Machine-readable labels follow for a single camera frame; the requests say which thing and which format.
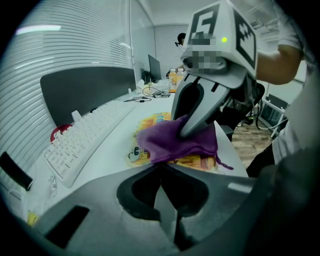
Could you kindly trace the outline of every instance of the white keyboard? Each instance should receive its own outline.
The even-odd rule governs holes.
[[[68,188],[108,134],[135,108],[132,103],[110,101],[83,116],[44,150],[43,157],[55,176]]]

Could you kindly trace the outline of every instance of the purple drawstring bag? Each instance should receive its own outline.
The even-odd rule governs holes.
[[[188,155],[202,155],[215,157],[219,165],[233,170],[232,167],[222,163],[218,157],[214,125],[210,125],[190,138],[178,137],[178,131],[186,123],[186,117],[187,115],[184,115],[177,120],[159,122],[137,134],[139,147],[150,152],[150,162],[166,163]]]

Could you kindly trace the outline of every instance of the ceiling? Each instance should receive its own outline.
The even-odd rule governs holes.
[[[155,26],[189,24],[192,13],[216,0],[140,0]],[[231,0],[266,41],[278,39],[278,21],[271,0]]]

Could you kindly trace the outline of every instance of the computer monitor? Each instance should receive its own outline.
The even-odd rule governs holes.
[[[150,73],[151,78],[153,80],[160,80],[161,79],[161,71],[160,71],[160,62],[157,61],[154,57],[149,56],[149,65],[150,65]]]

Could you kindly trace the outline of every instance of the gray desk divider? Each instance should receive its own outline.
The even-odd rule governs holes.
[[[71,113],[84,115],[136,89],[135,73],[122,67],[79,67],[44,75],[40,85],[56,126],[73,122]]]

